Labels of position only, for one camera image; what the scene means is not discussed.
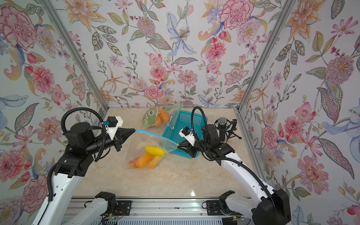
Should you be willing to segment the teal plastic basket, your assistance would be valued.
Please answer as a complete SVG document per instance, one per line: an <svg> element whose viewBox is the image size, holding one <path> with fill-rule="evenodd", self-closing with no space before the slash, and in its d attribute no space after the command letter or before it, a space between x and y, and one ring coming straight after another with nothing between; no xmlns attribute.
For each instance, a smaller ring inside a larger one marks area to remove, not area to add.
<svg viewBox="0 0 360 225"><path fill-rule="evenodd" d="M195 132L197 137L202 140L202 127L208 121L208 118L205 116L203 110L201 111L201 113L192 113L180 109L175 110L171 114L169 123L162 136L176 144L181 144L182 142L188 141L185 137L188 134L195 139L193 137L193 133Z"/></svg>

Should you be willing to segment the aluminium corner post left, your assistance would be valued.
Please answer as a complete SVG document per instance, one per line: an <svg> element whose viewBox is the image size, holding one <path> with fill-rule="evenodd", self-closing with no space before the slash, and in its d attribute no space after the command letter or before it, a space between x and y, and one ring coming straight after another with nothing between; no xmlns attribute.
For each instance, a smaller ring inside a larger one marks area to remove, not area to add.
<svg viewBox="0 0 360 225"><path fill-rule="evenodd" d="M107 112L109 110L108 103L106 103L104 97L100 93L100 89L95 83L91 72L89 71L86 63L84 62L82 56L80 55L76 44L73 42L68 30L66 29L65 25L63 24L59 14L57 13L54 5L51 1L40 0L39 1L42 7L44 8L45 12L48 14L51 22L54 23L55 29L58 31L59 36L62 38L66 46L69 48L69 51L73 57L74 62L78 65L78 67L83 72L85 80L88 82L89 86L93 90L93 93L98 100L100 106Z"/></svg>

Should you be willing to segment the orange mango front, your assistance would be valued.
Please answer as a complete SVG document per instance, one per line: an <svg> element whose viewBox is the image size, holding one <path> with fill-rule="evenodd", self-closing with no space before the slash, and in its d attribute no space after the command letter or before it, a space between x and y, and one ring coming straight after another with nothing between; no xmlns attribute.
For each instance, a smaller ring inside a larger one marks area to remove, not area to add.
<svg viewBox="0 0 360 225"><path fill-rule="evenodd" d="M136 168L146 167L153 159L155 155L145 153L136 160Z"/></svg>

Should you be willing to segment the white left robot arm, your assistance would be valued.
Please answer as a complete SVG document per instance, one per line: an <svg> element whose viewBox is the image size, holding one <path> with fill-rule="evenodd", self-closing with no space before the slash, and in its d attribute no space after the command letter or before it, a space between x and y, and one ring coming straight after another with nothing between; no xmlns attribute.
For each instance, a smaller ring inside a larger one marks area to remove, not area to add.
<svg viewBox="0 0 360 225"><path fill-rule="evenodd" d="M81 122L73 125L70 130L66 129L64 123L61 125L68 144L63 156L48 173L48 195L33 224L61 224L72 196L91 163L104 158L104 149L114 147L119 152L125 141L136 131L134 128L122 128L116 118L110 124L111 127L107 128Z"/></svg>

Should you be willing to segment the red mango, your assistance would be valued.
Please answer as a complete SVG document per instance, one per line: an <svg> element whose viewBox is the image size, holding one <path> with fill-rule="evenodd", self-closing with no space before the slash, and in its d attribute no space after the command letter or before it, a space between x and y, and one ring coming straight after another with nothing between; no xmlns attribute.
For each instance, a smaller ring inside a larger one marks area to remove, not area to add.
<svg viewBox="0 0 360 225"><path fill-rule="evenodd" d="M131 168L137 168L137 160L138 160L138 158L135 158L135 159L129 161L129 163L128 163L129 166L130 166Z"/></svg>

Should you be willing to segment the aluminium corner post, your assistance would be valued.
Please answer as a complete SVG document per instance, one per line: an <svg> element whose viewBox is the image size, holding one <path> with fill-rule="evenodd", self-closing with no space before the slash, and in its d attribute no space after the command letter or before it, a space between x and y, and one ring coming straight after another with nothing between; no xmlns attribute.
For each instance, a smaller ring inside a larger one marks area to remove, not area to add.
<svg viewBox="0 0 360 225"><path fill-rule="evenodd" d="M107 112L109 110L108 103L106 103L104 97L100 93L100 89L95 83L91 72L89 71L86 63L84 62L82 56L80 55L76 44L73 42L68 30L66 29L65 25L63 24L59 14L57 13L54 5L51 1L40 0L39 1L42 7L44 8L45 12L48 14L51 22L54 23L55 29L58 31L59 36L62 38L66 46L69 48L69 51L73 57L74 62L78 65L78 67L83 72L85 80L88 82L89 86L93 90L93 93L98 100L100 106Z"/></svg>
<svg viewBox="0 0 360 225"><path fill-rule="evenodd" d="M271 51L275 47L276 41L281 33L281 30L284 28L286 19L291 14L292 7L296 3L296 1L282 1L284 3L284 6L281 8L280 12L278 13L278 17L276 20L276 23L272 29L272 34L270 35L263 52L260 54L260 58L258 60L258 63L255 67L255 70L250 78L247 78L246 81L246 90L243 96L243 99L240 101L240 103L237 105L235 112L240 113L245 107L246 103L249 99L249 96L252 92L252 89L254 88L256 81L258 77L260 76L260 73L265 66L266 62L269 60L269 56L271 54Z"/></svg>

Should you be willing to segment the yellow mango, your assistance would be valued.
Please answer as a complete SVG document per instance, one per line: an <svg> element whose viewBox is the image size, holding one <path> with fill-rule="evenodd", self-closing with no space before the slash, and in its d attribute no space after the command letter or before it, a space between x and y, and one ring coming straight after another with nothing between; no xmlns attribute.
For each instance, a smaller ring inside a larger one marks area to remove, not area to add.
<svg viewBox="0 0 360 225"><path fill-rule="evenodd" d="M151 155L162 157L165 155L165 151L159 147L146 146L145 151Z"/></svg>

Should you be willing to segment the clear zip-top bag blue zipper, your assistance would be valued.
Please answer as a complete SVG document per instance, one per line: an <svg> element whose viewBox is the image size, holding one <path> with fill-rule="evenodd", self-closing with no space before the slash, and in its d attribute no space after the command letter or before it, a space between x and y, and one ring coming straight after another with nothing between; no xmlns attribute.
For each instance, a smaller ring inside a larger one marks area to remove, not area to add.
<svg viewBox="0 0 360 225"><path fill-rule="evenodd" d="M178 144L150 132L136 130L129 138L126 159L131 169L154 169Z"/></svg>

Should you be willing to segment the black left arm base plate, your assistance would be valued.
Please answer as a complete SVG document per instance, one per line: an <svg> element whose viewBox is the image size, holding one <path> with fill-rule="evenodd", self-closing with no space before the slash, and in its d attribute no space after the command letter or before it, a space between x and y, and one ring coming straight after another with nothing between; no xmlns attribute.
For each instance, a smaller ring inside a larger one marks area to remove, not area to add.
<svg viewBox="0 0 360 225"><path fill-rule="evenodd" d="M132 206L132 201L130 200L117 200L116 203L110 203L108 204L106 201L107 209L106 211L102 212L100 216L102 217L123 217L123 216L129 216L130 210Z"/></svg>

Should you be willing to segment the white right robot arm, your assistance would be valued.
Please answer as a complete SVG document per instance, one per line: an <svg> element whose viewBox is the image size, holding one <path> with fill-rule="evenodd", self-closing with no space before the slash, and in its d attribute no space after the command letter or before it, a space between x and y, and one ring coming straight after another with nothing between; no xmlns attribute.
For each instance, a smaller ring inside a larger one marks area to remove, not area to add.
<svg viewBox="0 0 360 225"><path fill-rule="evenodd" d="M202 127L202 139L189 127L181 129L179 135L184 141L179 143L178 149L193 158L200 152L209 161L217 162L249 193L249 198L241 197L231 190L222 194L218 201L222 213L239 213L255 225L286 225L291 222L287 193L282 189L276 190L260 179L240 159L233 147L220 140L213 125Z"/></svg>

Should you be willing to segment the aluminium corner post right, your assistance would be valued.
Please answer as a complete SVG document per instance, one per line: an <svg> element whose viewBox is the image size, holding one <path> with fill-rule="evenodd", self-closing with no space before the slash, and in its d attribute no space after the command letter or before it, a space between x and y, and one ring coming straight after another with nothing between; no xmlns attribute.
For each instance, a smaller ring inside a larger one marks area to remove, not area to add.
<svg viewBox="0 0 360 225"><path fill-rule="evenodd" d="M276 20L276 23L272 29L272 34L270 35L263 52L260 54L260 58L258 60L258 63L255 67L255 70L250 78L247 78L246 81L246 90L243 96L243 99L240 101L240 103L237 105L235 112L240 113L245 107L246 103L249 99L249 96L252 92L252 89L254 88L256 81L258 77L260 76L260 73L265 66L266 62L269 60L269 56L271 54L271 51L275 47L276 41L281 33L281 30L284 28L286 19L291 14L292 7L296 3L296 1L282 1L284 3L284 6L281 8L280 12L278 13L278 17Z"/></svg>

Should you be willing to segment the aluminium front rail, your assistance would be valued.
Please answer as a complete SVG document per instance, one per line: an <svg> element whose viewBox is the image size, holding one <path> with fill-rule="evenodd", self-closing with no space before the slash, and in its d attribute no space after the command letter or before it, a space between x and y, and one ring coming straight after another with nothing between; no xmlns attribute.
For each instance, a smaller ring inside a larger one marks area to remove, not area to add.
<svg viewBox="0 0 360 225"><path fill-rule="evenodd" d="M116 203L117 200L130 200L132 206L129 216L125 218L186 218L186 217L200 217L208 216L207 211L202 208L202 203L206 199L119 199L114 196L105 194L100 195L85 203L71 200L61 224L64 220L70 225L86 225L94 222L96 219L102 217L100 214L107 210L106 201L108 204Z"/></svg>

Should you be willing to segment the clear zip-top bag green print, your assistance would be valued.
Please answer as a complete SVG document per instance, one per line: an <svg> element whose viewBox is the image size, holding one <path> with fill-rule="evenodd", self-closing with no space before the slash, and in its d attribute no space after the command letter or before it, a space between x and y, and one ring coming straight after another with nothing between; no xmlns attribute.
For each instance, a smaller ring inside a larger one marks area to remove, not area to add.
<svg viewBox="0 0 360 225"><path fill-rule="evenodd" d="M170 129L174 129L177 119L182 110L182 102L176 103L174 105L165 105L165 106L169 106L171 108L168 111L170 120L169 120L169 122L162 121L162 125L166 124L166 126L169 127ZM159 106L159 107L152 106L147 110L147 112L144 114L144 116L142 118L143 128L155 127L156 117L157 117L157 115L159 115L159 109L161 107L162 106Z"/></svg>

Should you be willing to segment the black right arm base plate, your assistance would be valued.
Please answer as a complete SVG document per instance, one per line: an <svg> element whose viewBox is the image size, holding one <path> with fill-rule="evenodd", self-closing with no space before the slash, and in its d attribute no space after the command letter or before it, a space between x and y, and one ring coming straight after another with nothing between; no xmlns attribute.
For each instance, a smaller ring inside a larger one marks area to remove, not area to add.
<svg viewBox="0 0 360 225"><path fill-rule="evenodd" d="M202 208L207 211L208 216L242 216L238 212L231 211L220 200L206 200L202 203Z"/></svg>

